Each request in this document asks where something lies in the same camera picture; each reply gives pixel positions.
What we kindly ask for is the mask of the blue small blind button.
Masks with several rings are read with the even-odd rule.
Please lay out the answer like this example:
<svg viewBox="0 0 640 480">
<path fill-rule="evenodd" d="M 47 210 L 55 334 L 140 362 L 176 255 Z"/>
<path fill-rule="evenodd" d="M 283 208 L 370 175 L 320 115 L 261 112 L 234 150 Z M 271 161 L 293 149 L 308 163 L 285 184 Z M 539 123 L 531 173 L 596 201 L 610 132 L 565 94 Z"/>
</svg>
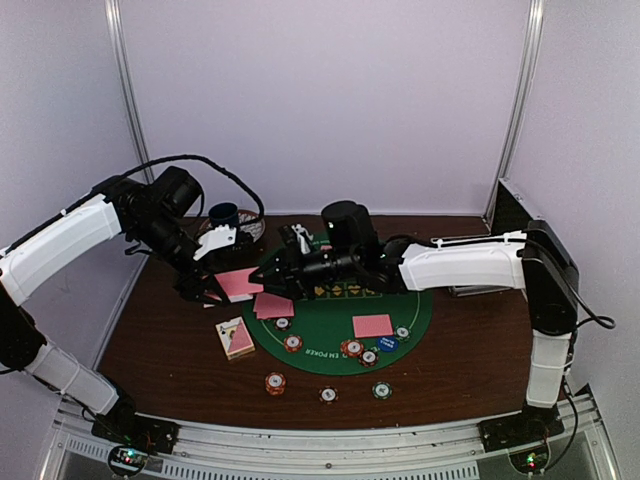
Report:
<svg viewBox="0 0 640 480">
<path fill-rule="evenodd" d="M 396 352 L 399 348 L 399 340 L 395 336 L 379 337 L 376 344 L 377 348 L 385 353 Z"/>
</svg>

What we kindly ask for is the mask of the red-backed card stack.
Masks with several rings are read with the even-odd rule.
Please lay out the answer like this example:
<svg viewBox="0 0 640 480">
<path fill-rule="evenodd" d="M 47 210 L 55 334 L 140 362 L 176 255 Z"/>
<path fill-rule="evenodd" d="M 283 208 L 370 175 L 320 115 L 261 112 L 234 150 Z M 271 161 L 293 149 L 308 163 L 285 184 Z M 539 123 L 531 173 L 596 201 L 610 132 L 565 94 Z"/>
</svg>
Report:
<svg viewBox="0 0 640 480">
<path fill-rule="evenodd" d="M 231 303 L 250 300 L 254 295 L 262 293 L 264 286 L 257 283 L 251 283 L 249 276 L 256 271 L 256 267 L 218 273 L 215 275 L 216 280 L 227 294 Z"/>
</svg>

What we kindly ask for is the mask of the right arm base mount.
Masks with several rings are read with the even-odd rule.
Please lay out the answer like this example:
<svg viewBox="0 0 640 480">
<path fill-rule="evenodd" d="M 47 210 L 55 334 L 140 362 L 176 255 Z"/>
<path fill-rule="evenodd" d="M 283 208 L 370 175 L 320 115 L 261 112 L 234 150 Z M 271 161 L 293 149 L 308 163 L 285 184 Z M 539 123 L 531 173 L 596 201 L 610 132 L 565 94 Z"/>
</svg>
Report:
<svg viewBox="0 0 640 480">
<path fill-rule="evenodd" d="M 519 474 L 542 474 L 551 464 L 549 440 L 565 431 L 559 419 L 542 420 L 515 414 L 478 425 L 486 453 L 506 450 L 510 465 Z"/>
</svg>

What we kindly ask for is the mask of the red tan chip stack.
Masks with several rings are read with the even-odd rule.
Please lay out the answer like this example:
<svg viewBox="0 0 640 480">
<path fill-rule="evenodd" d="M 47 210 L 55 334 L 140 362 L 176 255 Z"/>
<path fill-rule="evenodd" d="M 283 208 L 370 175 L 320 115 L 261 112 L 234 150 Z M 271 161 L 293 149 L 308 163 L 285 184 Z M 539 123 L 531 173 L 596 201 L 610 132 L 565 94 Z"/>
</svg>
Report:
<svg viewBox="0 0 640 480">
<path fill-rule="evenodd" d="M 286 377 L 280 372 L 271 372 L 265 377 L 265 390 L 271 396 L 280 396 L 286 390 Z"/>
</svg>

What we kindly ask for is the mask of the green 20 chip stack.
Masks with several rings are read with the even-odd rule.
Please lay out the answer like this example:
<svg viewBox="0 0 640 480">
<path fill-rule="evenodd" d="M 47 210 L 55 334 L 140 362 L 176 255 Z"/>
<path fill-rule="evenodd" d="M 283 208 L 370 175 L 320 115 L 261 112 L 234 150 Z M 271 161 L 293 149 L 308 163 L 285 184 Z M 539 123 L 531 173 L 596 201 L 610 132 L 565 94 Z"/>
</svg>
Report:
<svg viewBox="0 0 640 480">
<path fill-rule="evenodd" d="M 371 391 L 373 397 L 377 400 L 387 400 L 393 394 L 392 386 L 389 383 L 383 381 L 376 382 L 372 386 Z"/>
</svg>

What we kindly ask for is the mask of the red tan 5 chips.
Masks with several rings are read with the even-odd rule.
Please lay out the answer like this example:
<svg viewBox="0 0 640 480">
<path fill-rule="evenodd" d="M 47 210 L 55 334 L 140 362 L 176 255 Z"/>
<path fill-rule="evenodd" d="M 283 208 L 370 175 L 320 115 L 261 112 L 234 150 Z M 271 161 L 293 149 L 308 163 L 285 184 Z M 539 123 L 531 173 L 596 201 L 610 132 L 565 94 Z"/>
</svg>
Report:
<svg viewBox="0 0 640 480">
<path fill-rule="evenodd" d="M 364 350 L 363 343 L 357 339 L 344 340 L 340 345 L 341 353 L 348 358 L 358 358 Z"/>
</svg>

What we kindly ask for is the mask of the red tan 5 chip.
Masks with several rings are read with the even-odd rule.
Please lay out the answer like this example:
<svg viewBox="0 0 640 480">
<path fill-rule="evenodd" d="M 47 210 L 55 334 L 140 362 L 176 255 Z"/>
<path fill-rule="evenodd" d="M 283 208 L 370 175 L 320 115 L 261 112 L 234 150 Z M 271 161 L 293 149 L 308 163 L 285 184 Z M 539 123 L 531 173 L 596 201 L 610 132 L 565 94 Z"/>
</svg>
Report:
<svg viewBox="0 0 640 480">
<path fill-rule="evenodd" d="M 299 335 L 288 335 L 283 340 L 284 348 L 289 353 L 295 353 L 302 349 L 303 339 Z"/>
</svg>

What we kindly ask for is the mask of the single red-backed playing card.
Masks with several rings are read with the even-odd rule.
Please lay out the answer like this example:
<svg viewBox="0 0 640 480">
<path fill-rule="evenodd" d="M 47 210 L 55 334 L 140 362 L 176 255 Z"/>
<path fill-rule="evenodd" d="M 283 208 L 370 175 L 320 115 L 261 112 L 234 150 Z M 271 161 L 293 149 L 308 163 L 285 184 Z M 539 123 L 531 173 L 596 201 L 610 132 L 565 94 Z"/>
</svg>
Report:
<svg viewBox="0 0 640 480">
<path fill-rule="evenodd" d="M 256 296 L 253 311 L 258 320 L 289 318 L 295 315 L 292 300 L 269 293 L 259 293 Z"/>
</svg>

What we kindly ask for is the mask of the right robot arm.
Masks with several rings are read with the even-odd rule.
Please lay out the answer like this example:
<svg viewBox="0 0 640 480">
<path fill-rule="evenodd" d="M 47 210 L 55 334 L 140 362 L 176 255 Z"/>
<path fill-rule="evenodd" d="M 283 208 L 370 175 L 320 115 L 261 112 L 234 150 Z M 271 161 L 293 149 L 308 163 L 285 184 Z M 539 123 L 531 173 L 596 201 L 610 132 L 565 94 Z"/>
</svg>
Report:
<svg viewBox="0 0 640 480">
<path fill-rule="evenodd" d="M 302 248 L 284 226 L 282 246 L 250 274 L 265 292 L 310 299 L 316 288 L 354 280 L 376 293 L 402 295 L 433 289 L 517 291 L 525 299 L 532 353 L 525 410 L 513 419 L 519 440 L 535 440 L 551 424 L 577 329 L 577 269 L 547 225 L 476 238 L 418 240 L 396 235 L 382 241 L 373 230 L 326 224 L 329 246 Z"/>
</svg>

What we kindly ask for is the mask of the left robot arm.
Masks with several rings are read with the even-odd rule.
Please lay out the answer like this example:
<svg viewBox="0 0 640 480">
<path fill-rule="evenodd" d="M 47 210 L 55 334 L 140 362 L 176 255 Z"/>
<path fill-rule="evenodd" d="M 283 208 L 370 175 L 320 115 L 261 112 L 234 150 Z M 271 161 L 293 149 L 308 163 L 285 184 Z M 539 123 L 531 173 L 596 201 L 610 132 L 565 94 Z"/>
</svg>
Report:
<svg viewBox="0 0 640 480">
<path fill-rule="evenodd" d="M 178 167 L 150 184 L 112 176 L 1 252 L 2 364 L 77 401 L 123 444 L 144 433 L 132 400 L 39 331 L 25 306 L 81 256 L 118 236 L 142 244 L 173 268 L 180 297 L 202 300 L 215 280 L 201 246 L 180 225 L 201 193 L 198 182 Z"/>
</svg>

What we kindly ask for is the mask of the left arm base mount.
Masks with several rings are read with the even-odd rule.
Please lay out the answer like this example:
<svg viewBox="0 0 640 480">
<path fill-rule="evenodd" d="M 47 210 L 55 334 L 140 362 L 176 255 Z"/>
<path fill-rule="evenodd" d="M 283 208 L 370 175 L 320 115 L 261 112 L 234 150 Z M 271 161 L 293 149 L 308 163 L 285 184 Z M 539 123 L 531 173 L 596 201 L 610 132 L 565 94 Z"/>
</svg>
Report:
<svg viewBox="0 0 640 480">
<path fill-rule="evenodd" d="M 114 443 L 107 454 L 107 466 L 119 477 L 140 474 L 158 454 L 172 454 L 180 427 L 175 422 L 136 416 L 129 433 L 95 420 L 91 434 Z"/>
</svg>

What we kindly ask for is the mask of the red-backed playing card deck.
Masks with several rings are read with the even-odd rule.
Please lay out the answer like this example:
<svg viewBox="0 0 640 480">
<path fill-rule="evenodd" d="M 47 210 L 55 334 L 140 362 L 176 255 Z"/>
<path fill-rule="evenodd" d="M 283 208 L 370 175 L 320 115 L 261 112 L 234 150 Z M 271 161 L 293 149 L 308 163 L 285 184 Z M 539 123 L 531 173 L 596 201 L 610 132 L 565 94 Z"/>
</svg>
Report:
<svg viewBox="0 0 640 480">
<path fill-rule="evenodd" d="M 226 358 L 231 361 L 255 351 L 255 344 L 242 317 L 215 326 Z"/>
</svg>

